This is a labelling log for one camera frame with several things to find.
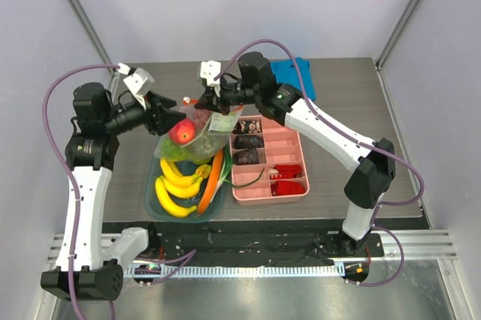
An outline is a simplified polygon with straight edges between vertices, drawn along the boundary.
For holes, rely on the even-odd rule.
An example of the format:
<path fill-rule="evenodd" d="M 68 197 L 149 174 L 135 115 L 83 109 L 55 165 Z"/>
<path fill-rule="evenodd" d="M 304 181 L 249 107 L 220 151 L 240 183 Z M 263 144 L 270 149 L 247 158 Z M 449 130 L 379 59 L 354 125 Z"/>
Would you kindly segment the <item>red pepper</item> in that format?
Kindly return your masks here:
<path fill-rule="evenodd" d="M 193 141 L 197 135 L 195 123 L 191 119 L 184 119 L 177 123 L 169 132 L 170 140 L 178 145 L 185 145 Z"/>

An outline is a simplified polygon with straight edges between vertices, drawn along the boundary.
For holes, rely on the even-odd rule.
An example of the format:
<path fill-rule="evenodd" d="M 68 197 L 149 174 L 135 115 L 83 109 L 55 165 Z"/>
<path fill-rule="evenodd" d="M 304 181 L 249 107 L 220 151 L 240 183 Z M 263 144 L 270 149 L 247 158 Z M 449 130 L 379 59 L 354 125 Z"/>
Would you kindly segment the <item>purple grape bunch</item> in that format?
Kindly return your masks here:
<path fill-rule="evenodd" d="M 209 110 L 194 109 L 192 113 L 192 121 L 195 123 L 196 128 L 202 130 L 210 119 L 211 112 Z"/>

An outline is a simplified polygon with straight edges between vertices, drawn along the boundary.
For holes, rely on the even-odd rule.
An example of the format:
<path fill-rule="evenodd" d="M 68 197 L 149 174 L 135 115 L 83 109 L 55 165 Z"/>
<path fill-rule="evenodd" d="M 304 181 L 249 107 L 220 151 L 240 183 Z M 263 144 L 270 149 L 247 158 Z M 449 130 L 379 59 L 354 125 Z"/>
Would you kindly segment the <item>green apple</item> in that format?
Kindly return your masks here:
<path fill-rule="evenodd" d="M 237 122 L 243 112 L 243 109 L 244 109 L 243 105 L 237 106 L 225 117 L 225 124 L 228 126 L 230 131 L 232 131 L 234 127 L 237 125 Z"/>

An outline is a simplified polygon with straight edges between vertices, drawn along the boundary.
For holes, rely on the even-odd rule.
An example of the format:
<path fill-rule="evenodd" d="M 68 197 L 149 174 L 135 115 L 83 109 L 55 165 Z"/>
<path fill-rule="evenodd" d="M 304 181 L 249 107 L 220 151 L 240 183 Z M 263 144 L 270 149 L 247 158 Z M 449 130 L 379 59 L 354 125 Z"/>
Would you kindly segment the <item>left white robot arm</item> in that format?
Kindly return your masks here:
<path fill-rule="evenodd" d="M 115 105 L 100 83 L 74 90 L 79 132 L 69 140 L 63 159 L 69 171 L 68 213 L 61 251 L 53 270 L 41 275 L 43 290 L 62 300 L 116 300 L 125 269 L 140 255 L 154 258 L 160 249 L 153 225 L 127 228 L 104 249 L 101 244 L 104 203 L 119 148 L 118 135 L 144 126 L 161 136 L 186 114 L 176 101 L 152 91 Z"/>

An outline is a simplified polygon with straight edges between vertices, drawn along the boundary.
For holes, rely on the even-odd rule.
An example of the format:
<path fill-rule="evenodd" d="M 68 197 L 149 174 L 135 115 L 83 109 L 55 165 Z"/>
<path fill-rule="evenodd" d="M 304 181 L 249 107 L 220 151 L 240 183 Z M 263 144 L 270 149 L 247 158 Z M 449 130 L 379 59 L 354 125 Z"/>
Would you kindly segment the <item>green grape bunch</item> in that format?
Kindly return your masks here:
<path fill-rule="evenodd" d="M 171 140 L 164 139 L 161 143 L 161 157 L 169 161 L 179 162 L 189 158 L 189 151 Z"/>

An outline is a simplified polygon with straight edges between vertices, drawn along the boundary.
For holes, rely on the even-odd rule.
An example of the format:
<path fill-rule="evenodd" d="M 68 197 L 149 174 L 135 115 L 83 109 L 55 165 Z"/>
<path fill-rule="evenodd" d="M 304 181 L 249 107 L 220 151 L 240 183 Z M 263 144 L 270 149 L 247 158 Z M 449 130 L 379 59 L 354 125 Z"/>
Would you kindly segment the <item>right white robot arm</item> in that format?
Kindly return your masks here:
<path fill-rule="evenodd" d="M 358 255 L 367 245 L 374 208 L 395 178 L 392 142 L 355 133 L 305 100 L 293 85 L 279 83 L 270 61 L 260 52 L 241 55 L 237 65 L 240 78 L 229 83 L 221 74 L 220 62 L 200 64 L 205 91 L 196 108 L 226 114 L 232 106 L 252 104 L 264 117 L 305 135 L 331 153 L 350 174 L 344 187 L 349 206 L 340 249 L 346 255 Z"/>

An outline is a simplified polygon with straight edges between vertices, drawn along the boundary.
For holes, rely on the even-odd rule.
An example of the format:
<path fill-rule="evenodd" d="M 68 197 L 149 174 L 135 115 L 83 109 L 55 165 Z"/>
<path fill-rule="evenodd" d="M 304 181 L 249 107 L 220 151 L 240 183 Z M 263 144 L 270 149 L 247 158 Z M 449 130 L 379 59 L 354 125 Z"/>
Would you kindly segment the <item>clear zip top bag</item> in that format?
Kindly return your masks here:
<path fill-rule="evenodd" d="M 185 97 L 183 99 L 182 106 L 179 108 L 179 111 L 185 113 L 186 118 L 192 120 L 192 113 L 195 109 L 194 105 L 195 105 L 196 102 L 197 101 L 195 99 Z M 196 128 L 197 135 L 196 135 L 195 139 L 197 137 L 200 137 L 203 134 L 210 135 L 210 136 L 221 136 L 221 137 L 226 136 L 229 139 L 230 135 L 231 135 L 231 133 L 233 132 L 234 129 L 232 131 L 230 131 L 228 126 L 225 124 L 225 117 L 227 115 L 223 115 L 221 113 L 211 111 L 210 119 L 208 120 L 205 127 L 202 130 L 200 130 L 199 128 Z M 185 144 L 185 145 L 181 145 L 181 146 L 187 147 L 191 142 L 189 142 L 188 144 Z"/>

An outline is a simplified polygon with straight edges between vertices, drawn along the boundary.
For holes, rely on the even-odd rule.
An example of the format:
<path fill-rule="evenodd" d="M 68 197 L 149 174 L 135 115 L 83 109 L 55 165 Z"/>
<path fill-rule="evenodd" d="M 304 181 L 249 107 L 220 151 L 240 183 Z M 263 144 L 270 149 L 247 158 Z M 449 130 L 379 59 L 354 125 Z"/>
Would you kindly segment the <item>green netted melon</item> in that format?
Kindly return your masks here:
<path fill-rule="evenodd" d="M 203 165 L 209 162 L 224 146 L 225 139 L 223 137 L 203 134 L 186 147 L 186 159 L 197 165 Z"/>

